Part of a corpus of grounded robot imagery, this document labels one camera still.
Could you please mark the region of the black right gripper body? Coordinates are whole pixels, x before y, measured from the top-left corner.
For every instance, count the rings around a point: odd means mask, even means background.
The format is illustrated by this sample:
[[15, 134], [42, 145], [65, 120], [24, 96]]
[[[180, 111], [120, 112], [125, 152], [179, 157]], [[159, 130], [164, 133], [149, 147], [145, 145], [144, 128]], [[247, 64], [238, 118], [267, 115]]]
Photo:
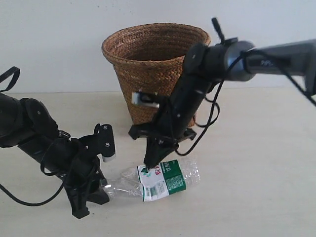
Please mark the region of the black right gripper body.
[[177, 145], [197, 133], [189, 123], [197, 111], [196, 103], [160, 103], [151, 121], [132, 125], [128, 134], [134, 140], [144, 137], [158, 145]]

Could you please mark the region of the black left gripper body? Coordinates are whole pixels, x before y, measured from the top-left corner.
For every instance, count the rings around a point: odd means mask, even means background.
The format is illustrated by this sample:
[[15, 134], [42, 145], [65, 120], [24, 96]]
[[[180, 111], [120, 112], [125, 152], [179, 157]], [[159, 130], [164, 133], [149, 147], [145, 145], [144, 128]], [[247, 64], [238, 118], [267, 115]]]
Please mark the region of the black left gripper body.
[[90, 187], [106, 183], [100, 169], [100, 160], [95, 134], [81, 138], [70, 138], [69, 135], [60, 135], [63, 154], [67, 155], [69, 163], [64, 179], [64, 189], [85, 191], [89, 194]]

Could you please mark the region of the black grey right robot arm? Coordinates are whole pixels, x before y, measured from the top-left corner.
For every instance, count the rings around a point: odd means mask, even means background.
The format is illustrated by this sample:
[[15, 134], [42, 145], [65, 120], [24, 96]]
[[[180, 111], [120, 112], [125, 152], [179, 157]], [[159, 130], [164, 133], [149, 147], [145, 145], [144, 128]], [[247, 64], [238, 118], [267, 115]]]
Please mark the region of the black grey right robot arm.
[[132, 139], [147, 140], [144, 165], [154, 168], [183, 140], [199, 140], [189, 123], [214, 88], [221, 88], [225, 81], [247, 82], [257, 74], [289, 79], [300, 76], [305, 84], [300, 92], [312, 100], [316, 94], [315, 40], [256, 48], [251, 42], [233, 38], [214, 46], [198, 43], [191, 47], [170, 95], [132, 93], [133, 104], [157, 108], [150, 122], [133, 125], [129, 130]]

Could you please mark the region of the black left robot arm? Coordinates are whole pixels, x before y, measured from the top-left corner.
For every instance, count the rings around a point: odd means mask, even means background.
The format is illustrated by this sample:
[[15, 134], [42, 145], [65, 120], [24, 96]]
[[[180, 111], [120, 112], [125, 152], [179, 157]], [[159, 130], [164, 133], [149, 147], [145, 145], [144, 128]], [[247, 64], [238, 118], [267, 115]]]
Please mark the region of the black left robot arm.
[[60, 130], [45, 105], [33, 98], [20, 100], [0, 95], [0, 146], [17, 146], [40, 165], [45, 176], [56, 176], [65, 190], [72, 215], [89, 215], [87, 202], [103, 205], [110, 198], [103, 187], [107, 179], [98, 155], [115, 154], [113, 130], [109, 124], [97, 124], [93, 134], [72, 138]]

